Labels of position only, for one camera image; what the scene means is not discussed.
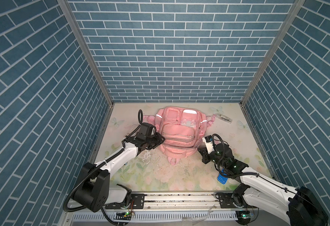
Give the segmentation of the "pink student backpack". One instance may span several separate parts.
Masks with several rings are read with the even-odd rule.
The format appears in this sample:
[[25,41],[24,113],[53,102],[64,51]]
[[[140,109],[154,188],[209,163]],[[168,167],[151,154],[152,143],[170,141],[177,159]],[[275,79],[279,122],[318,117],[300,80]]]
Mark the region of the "pink student backpack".
[[207,129],[215,121],[215,115],[207,116],[197,109],[168,106],[156,115],[143,116],[143,120],[154,125],[165,138],[159,149],[171,165],[176,165],[198,150]]

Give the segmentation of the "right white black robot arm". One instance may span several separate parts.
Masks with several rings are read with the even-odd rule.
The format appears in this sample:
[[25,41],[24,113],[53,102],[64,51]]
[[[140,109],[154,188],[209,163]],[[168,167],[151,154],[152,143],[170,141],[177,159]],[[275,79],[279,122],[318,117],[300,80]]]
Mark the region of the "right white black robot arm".
[[302,186],[295,188],[270,179],[233,156],[227,143],[203,140],[198,149],[202,162],[214,163],[218,173],[239,182],[233,191],[235,206],[255,206],[291,226],[327,226],[329,217],[315,194]]

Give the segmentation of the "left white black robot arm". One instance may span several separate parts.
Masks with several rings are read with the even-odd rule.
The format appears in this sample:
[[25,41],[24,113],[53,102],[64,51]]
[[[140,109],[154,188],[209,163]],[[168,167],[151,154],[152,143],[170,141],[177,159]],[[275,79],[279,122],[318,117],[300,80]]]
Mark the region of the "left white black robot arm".
[[122,140],[122,146],[109,157],[97,163],[86,163],[80,170],[76,185],[63,204],[66,212],[88,209],[98,212],[106,205],[126,208],[131,202],[131,189],[117,184],[110,186],[114,174],[144,150],[163,144],[165,138],[149,123],[140,124]]

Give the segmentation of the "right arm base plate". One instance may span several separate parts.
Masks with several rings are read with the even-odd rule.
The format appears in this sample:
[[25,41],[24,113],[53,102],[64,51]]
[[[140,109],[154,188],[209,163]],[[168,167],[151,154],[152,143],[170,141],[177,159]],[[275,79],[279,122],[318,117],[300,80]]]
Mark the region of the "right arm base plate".
[[240,195],[233,194],[230,192],[217,192],[214,197],[218,200],[220,207],[222,209],[248,209],[248,208],[257,208],[255,206],[248,205],[245,202],[245,199]]

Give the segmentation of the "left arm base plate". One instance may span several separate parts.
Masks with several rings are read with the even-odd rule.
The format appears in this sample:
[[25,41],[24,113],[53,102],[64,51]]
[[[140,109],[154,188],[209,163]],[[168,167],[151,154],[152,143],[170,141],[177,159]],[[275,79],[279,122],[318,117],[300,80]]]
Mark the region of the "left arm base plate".
[[107,210],[125,210],[125,209],[143,209],[145,202],[145,194],[127,195],[122,202],[114,202],[106,204]]

